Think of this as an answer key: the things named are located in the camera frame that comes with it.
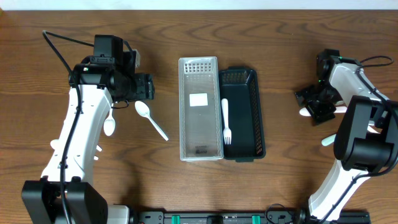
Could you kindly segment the pale green plastic fork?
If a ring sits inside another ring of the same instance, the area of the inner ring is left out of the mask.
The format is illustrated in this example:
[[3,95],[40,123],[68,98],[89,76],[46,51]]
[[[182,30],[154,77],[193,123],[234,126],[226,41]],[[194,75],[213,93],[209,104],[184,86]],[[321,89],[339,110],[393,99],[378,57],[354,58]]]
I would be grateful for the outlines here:
[[333,144],[335,141],[336,134],[332,134],[331,136],[328,136],[327,138],[322,139],[321,144],[322,146],[329,146],[330,144]]

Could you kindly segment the white plastic spoon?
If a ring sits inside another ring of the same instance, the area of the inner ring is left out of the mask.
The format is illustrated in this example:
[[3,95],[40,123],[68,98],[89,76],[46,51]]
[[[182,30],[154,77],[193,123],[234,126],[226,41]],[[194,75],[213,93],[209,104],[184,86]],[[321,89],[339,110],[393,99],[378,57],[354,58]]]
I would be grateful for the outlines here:
[[156,129],[156,131],[166,140],[168,141],[169,138],[168,136],[164,133],[164,131],[160,128],[160,126],[152,119],[151,115],[150,115],[150,109],[149,107],[142,101],[136,101],[135,104],[135,109],[137,111],[137,113],[144,117],[147,118],[150,123],[153,125],[153,127]]

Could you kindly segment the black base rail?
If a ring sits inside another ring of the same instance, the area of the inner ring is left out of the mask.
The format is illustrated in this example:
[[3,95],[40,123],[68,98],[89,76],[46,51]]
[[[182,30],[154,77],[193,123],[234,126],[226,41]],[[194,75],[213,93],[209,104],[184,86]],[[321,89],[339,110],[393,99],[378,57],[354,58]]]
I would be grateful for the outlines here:
[[134,223],[138,224],[268,224],[293,222],[292,213],[282,210],[262,213],[142,212],[134,219]]

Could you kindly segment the small white spoon under arm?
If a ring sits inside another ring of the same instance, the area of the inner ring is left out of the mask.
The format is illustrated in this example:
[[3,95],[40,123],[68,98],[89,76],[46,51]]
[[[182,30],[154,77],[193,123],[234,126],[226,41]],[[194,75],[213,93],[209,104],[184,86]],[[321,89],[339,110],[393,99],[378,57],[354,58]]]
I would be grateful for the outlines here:
[[113,109],[111,108],[108,117],[104,121],[103,130],[105,135],[111,136],[114,133],[115,129],[116,129],[116,121],[113,118]]

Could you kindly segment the white label sticker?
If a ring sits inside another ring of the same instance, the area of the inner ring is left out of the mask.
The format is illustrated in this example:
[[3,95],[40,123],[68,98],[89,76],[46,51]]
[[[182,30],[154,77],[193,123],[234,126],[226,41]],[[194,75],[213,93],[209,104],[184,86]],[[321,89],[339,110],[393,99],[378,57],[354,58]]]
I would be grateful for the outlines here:
[[207,106],[208,105],[207,94],[206,93],[189,94],[189,104],[191,107]]

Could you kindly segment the dark green plastic basket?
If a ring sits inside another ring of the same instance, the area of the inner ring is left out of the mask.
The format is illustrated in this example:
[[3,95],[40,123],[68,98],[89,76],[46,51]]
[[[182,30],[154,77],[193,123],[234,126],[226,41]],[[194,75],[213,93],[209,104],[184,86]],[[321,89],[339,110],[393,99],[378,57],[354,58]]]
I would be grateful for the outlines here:
[[223,146],[224,158],[252,162],[266,155],[257,73],[247,67],[218,72],[220,98],[228,100],[231,143]]

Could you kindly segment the clear plastic basket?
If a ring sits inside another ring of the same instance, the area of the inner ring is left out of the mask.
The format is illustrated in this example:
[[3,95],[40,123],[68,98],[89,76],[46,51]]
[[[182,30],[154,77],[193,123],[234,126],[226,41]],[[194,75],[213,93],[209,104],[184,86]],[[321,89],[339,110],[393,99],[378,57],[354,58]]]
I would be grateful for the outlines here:
[[[180,159],[222,159],[218,61],[216,57],[182,57],[178,60]],[[207,106],[191,107],[189,94],[206,93]]]

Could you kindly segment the white plastic fork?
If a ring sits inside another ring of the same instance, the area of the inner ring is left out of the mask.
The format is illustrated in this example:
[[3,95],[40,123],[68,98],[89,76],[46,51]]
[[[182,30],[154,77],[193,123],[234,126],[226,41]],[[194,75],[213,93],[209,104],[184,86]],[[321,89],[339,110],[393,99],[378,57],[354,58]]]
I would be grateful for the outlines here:
[[229,128],[229,104],[226,98],[223,98],[221,100],[221,108],[224,120],[224,130],[223,130],[224,143],[226,145],[230,145],[232,139],[232,132]]

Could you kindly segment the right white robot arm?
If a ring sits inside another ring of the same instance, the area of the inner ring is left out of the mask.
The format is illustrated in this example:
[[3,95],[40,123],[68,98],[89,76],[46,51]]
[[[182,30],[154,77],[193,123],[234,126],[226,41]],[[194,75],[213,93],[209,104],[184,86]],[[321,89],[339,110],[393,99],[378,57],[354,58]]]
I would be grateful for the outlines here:
[[362,183],[386,175],[397,165],[397,102],[383,95],[365,76],[366,60],[342,57],[339,50],[317,55],[318,83],[295,92],[299,106],[322,124],[346,111],[332,140],[335,161],[307,208],[294,223],[337,223],[341,211]]

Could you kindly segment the cream plastic spoon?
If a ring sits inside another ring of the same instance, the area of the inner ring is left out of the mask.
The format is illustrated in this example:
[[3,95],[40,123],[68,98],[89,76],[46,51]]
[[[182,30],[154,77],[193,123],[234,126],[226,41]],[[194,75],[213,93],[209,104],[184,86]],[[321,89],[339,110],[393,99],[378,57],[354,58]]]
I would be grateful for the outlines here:
[[[346,107],[346,106],[337,106],[337,107],[336,107],[336,110],[334,111],[334,113],[346,113],[346,110],[347,110],[347,107]],[[311,116],[310,112],[309,112],[308,109],[306,109],[306,108],[302,108],[302,109],[299,111],[299,113],[300,113],[300,115],[302,115],[302,116],[307,116],[307,117],[310,117],[310,116]]]

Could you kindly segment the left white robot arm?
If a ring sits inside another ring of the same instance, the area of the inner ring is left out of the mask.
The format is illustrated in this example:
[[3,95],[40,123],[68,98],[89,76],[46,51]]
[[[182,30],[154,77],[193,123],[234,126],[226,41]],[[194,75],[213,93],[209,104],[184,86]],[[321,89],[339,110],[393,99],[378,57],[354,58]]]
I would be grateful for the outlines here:
[[62,132],[40,180],[27,180],[21,197],[33,223],[137,223],[127,205],[110,205],[93,187],[101,129],[114,103],[151,100],[152,75],[136,73],[139,53],[114,35],[95,36],[92,55],[71,68]]

